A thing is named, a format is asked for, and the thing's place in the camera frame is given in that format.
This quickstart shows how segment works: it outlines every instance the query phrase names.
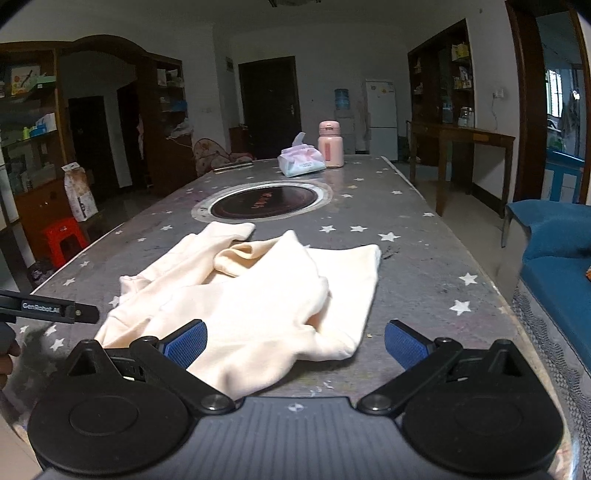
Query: blue gripper pad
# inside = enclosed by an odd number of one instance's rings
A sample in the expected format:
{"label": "blue gripper pad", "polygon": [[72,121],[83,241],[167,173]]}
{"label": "blue gripper pad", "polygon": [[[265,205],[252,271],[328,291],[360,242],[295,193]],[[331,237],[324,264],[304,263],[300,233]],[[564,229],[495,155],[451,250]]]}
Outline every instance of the blue gripper pad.
{"label": "blue gripper pad", "polygon": [[434,350],[431,340],[399,320],[386,325],[384,342],[388,353],[405,369],[414,367]]}
{"label": "blue gripper pad", "polygon": [[206,346],[207,326],[201,320],[192,320],[160,340],[158,350],[186,370]]}

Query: person's hand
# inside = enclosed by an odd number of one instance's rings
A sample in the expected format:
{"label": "person's hand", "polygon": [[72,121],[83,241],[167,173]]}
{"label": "person's hand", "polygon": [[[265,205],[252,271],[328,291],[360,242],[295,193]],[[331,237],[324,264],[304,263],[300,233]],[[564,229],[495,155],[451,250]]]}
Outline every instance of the person's hand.
{"label": "person's hand", "polygon": [[12,373],[12,358],[11,356],[19,356],[21,354],[21,348],[18,346],[16,340],[10,344],[8,353],[6,355],[0,355],[0,390],[4,388],[8,381],[8,375]]}

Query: red plastic stool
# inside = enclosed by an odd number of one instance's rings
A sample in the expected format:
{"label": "red plastic stool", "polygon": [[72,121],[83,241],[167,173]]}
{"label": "red plastic stool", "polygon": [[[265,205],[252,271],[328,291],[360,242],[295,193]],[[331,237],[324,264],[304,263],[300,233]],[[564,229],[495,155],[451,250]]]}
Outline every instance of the red plastic stool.
{"label": "red plastic stool", "polygon": [[71,236],[78,240],[80,250],[88,247],[88,241],[80,230],[80,226],[74,217],[64,218],[52,223],[47,228],[43,229],[43,235],[47,239],[47,245],[51,251],[51,263],[56,268],[63,267],[67,260],[64,257],[64,252],[61,249],[61,243]]}

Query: wooden console table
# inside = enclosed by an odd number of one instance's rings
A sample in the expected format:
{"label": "wooden console table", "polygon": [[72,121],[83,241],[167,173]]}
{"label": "wooden console table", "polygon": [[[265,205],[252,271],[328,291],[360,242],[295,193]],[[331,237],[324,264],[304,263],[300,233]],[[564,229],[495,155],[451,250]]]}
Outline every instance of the wooden console table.
{"label": "wooden console table", "polygon": [[[443,215],[445,206],[445,184],[447,173],[447,142],[462,142],[472,144],[491,145],[505,149],[505,174],[503,177],[503,193],[501,197],[501,208],[499,216],[503,217],[505,205],[509,198],[509,183],[511,181],[511,166],[513,163],[513,144],[515,137],[501,135],[487,130],[477,128],[460,128],[450,124],[430,124],[425,122],[410,122],[411,124],[411,154],[410,154],[410,181],[415,184],[417,176],[417,137],[431,137],[439,139],[439,173],[437,175],[437,200],[436,212]],[[468,193],[472,189],[472,171],[474,162],[470,165],[470,185]]]}

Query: gray table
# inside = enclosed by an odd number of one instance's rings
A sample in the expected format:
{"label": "gray table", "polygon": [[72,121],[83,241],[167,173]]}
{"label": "gray table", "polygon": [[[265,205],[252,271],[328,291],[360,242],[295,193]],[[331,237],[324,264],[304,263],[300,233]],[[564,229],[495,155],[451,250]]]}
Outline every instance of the gray table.
{"label": "gray table", "polygon": [[[135,275],[205,223],[191,216],[194,206],[221,189],[283,179],[276,161],[208,174],[107,234],[66,265],[37,293],[98,306],[101,319],[119,295],[119,277]],[[449,336],[469,348],[487,348],[518,332],[493,285],[424,199],[381,158],[353,156],[338,170],[311,174],[330,186],[332,201],[310,213],[259,222],[254,240],[296,232],[302,244],[346,249],[376,243],[382,250],[379,283],[357,354],[345,361],[298,362],[263,394],[348,395],[353,401],[398,375],[401,367],[384,348],[384,327],[400,319],[429,338]],[[322,227],[331,226],[325,232]],[[362,232],[351,227],[363,226]],[[393,241],[380,234],[393,233]],[[464,277],[466,274],[476,277]],[[451,310],[458,302],[469,308]],[[92,338],[99,325],[50,325],[20,319],[24,344],[5,393],[19,411],[30,410],[53,372],[77,342]]]}

